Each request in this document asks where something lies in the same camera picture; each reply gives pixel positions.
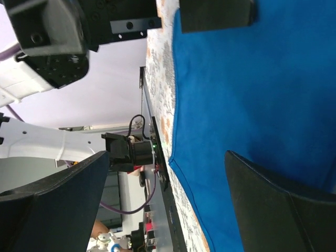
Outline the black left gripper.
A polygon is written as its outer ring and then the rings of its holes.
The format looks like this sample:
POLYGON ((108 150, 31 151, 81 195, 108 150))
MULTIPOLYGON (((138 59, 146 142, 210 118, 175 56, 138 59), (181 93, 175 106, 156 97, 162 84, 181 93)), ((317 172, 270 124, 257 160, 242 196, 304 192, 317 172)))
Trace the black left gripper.
POLYGON ((98 51, 99 46, 137 40, 147 37, 147 31, 162 27, 156 1, 104 1, 78 2, 85 16, 84 35, 88 49, 98 51))

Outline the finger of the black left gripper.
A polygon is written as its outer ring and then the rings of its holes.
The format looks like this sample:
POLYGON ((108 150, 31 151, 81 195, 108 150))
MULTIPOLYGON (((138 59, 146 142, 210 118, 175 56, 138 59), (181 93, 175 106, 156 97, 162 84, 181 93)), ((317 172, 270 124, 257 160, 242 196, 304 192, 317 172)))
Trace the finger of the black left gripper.
POLYGON ((256 16, 251 0, 182 0, 180 19, 183 33, 250 26, 256 16))

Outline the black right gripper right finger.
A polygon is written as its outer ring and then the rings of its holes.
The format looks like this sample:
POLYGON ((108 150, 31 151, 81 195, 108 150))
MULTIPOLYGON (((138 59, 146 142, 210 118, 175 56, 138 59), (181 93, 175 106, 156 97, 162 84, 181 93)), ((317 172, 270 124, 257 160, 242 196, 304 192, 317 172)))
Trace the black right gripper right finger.
POLYGON ((227 151, 225 171, 244 251, 335 251, 335 195, 227 151))

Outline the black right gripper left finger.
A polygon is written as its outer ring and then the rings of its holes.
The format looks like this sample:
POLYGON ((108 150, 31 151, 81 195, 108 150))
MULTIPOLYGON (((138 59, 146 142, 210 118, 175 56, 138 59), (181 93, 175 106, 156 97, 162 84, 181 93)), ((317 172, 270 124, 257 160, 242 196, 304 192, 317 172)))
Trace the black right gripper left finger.
POLYGON ((108 170, 100 151, 1 193, 1 251, 86 251, 108 170))

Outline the blue satin napkin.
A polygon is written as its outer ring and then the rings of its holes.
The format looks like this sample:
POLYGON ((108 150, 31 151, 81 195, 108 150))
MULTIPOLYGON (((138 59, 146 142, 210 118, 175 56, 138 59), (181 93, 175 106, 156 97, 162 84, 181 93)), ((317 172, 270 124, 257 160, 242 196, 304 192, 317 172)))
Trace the blue satin napkin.
POLYGON ((335 1, 258 1, 242 28, 173 25, 176 106, 169 164, 208 243, 242 251, 228 150, 291 179, 335 188, 335 1))

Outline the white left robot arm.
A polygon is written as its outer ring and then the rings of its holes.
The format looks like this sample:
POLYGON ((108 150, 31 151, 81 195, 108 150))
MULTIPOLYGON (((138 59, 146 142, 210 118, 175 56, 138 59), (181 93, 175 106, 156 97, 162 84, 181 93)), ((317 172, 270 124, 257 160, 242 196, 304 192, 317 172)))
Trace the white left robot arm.
POLYGON ((172 40, 180 32, 177 1, 158 1, 163 25, 147 38, 102 46, 90 54, 89 73, 68 87, 37 93, 13 108, 23 119, 50 131, 67 126, 121 125, 141 111, 140 100, 161 126, 165 151, 171 153, 175 110, 172 40))

